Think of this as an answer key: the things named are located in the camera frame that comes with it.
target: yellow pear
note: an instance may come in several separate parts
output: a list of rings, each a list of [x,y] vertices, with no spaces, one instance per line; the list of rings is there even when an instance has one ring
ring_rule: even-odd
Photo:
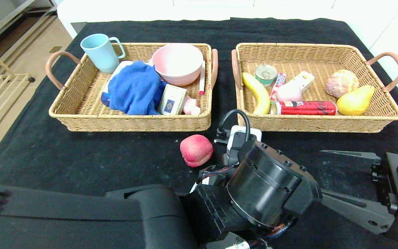
[[[358,116],[365,112],[374,94],[375,88],[371,85],[364,85],[356,90],[342,95],[338,99],[338,109],[343,115]]]

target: banana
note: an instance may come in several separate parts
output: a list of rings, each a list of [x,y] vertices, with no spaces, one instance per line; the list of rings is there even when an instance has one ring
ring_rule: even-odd
[[[253,114],[268,114],[270,111],[270,97],[265,87],[249,73],[242,73],[242,81],[256,98],[257,107]]]

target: basket handle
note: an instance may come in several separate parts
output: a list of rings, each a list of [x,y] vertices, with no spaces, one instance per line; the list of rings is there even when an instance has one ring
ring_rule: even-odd
[[[242,89],[242,76],[240,75],[240,61],[237,59],[237,52],[235,49],[231,51],[231,64],[233,66],[234,82],[238,90]]]
[[[382,53],[380,55],[377,55],[376,57],[374,57],[371,60],[367,61],[367,64],[368,65],[372,65],[377,60],[379,60],[380,58],[382,58],[384,56],[387,56],[387,55],[392,57],[395,60],[395,62],[397,63],[397,65],[398,65],[398,55],[396,55],[395,53],[392,53],[392,52],[384,52],[384,53]],[[395,85],[397,85],[397,83],[398,83],[398,76],[396,77],[396,79],[393,82],[389,83],[386,87],[384,87],[384,90],[386,90],[388,92],[393,90],[393,88],[395,87]]]
[[[218,66],[219,66],[219,62],[218,62],[218,50],[217,49],[212,49],[211,50],[211,54],[212,54],[212,64],[211,64],[211,84],[209,86],[209,89],[212,90],[213,87],[216,84],[216,79],[218,77]]]
[[[55,84],[55,86],[59,89],[62,90],[62,88],[64,87],[61,82],[59,82],[56,77],[52,74],[52,65],[53,63],[56,61],[56,59],[60,56],[60,55],[65,55],[67,57],[69,57],[70,59],[72,59],[76,64],[81,64],[81,61],[76,58],[75,56],[73,56],[71,53],[69,52],[65,52],[65,51],[58,51],[53,53],[49,59],[46,62],[46,74],[49,77],[49,79],[51,80],[51,82],[53,82],[53,84]]]

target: light blue mug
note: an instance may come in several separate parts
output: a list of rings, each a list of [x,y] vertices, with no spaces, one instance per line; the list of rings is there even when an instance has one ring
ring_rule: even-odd
[[[118,56],[113,49],[111,41],[116,41],[122,55]],[[81,41],[81,48],[87,53],[95,66],[104,73],[112,74],[119,65],[119,59],[125,57],[125,51],[121,42],[116,37],[108,37],[105,34],[93,34]]]

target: wicker basket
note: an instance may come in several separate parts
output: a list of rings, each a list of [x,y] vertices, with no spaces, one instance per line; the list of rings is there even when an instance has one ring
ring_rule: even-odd
[[[123,43],[126,57],[122,60],[148,61],[153,53],[166,45],[161,43]],[[99,71],[87,54],[79,61],[68,52],[56,52],[46,65],[50,80],[60,92],[49,109],[49,115],[74,132],[186,132],[204,131],[211,125],[211,96],[216,82],[218,53],[208,44],[192,44],[201,50],[205,60],[205,94],[199,95],[199,77],[185,86],[188,95],[197,99],[200,115],[125,115],[101,102],[101,91],[111,74]],[[120,54],[118,44],[113,44]],[[67,55],[78,65],[63,86],[51,73],[52,63]]]
[[[232,51],[237,108],[248,115],[252,127],[262,131],[380,132],[393,120],[398,120],[398,106],[389,94],[398,83],[398,77],[385,87],[370,66],[384,55],[390,55],[398,63],[398,56],[389,52],[367,62],[357,48],[348,45],[238,44]],[[253,114],[256,99],[243,86],[241,72],[254,74],[261,64],[274,66],[278,72],[286,73],[288,79],[303,70],[312,73],[315,79],[303,92],[303,101],[335,102],[337,99],[327,94],[325,83],[330,75],[340,69],[354,72],[359,78],[360,86],[373,85],[376,91],[362,116],[344,116],[339,113],[335,116],[257,115]],[[238,123],[245,125],[240,116]]]

